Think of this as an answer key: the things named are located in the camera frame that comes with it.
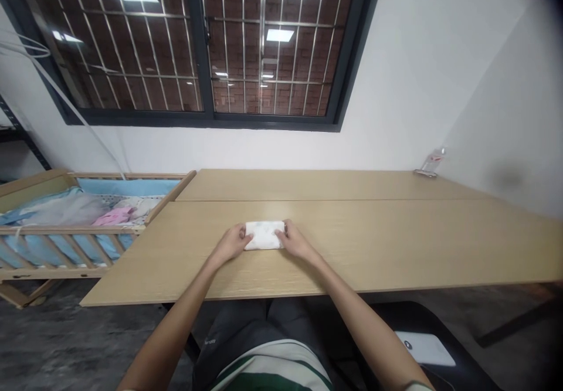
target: window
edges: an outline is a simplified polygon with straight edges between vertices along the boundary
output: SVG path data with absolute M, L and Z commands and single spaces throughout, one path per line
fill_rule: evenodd
M 339 131 L 375 0 L 2 6 L 91 124 Z

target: floor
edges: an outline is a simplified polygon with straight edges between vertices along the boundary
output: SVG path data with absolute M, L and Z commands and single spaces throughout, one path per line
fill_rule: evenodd
M 1 390 L 109 390 L 118 384 L 165 312 L 159 305 L 80 307 L 79 301 L 95 282 L 64 281 L 49 292 L 43 305 L 24 310 L 0 301 Z M 33 281 L 16 285 L 31 287 Z M 530 286 L 364 295 L 370 303 L 413 300 L 423 304 L 446 324 L 500 387 L 516 391 L 544 388 L 561 319 L 543 320 L 489 349 L 481 349 L 472 337 L 548 297 Z M 327 297 L 310 297 L 307 302 L 312 310 L 331 304 Z M 204 303 L 195 326 L 197 340 L 205 337 L 220 307 L 220 302 Z M 187 390 L 190 383 L 191 362 L 183 356 L 170 389 Z

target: green striped shirt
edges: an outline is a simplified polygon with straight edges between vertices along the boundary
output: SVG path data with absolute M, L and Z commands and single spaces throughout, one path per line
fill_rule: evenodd
M 321 362 L 305 344 L 283 339 L 255 347 L 219 374 L 210 391 L 331 391 Z

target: baby crib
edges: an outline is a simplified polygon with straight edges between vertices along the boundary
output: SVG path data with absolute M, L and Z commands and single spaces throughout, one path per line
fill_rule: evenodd
M 0 226 L 0 297 L 19 308 L 34 302 L 57 280 L 99 278 L 127 250 L 164 206 L 176 199 L 196 175 L 67 173 L 50 170 L 0 186 L 0 213 L 42 196 L 61 193 L 73 186 L 100 193 L 108 187 L 158 190 L 165 195 L 135 226 Z M 47 280 L 31 295 L 25 295 L 6 280 Z

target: dark shorts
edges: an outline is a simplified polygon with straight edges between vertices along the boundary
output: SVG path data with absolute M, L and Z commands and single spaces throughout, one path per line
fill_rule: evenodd
M 328 359 L 311 324 L 303 300 L 233 300 L 225 302 L 194 366 L 192 389 L 206 391 L 235 359 L 259 345 L 293 339 L 306 344 L 330 374 Z

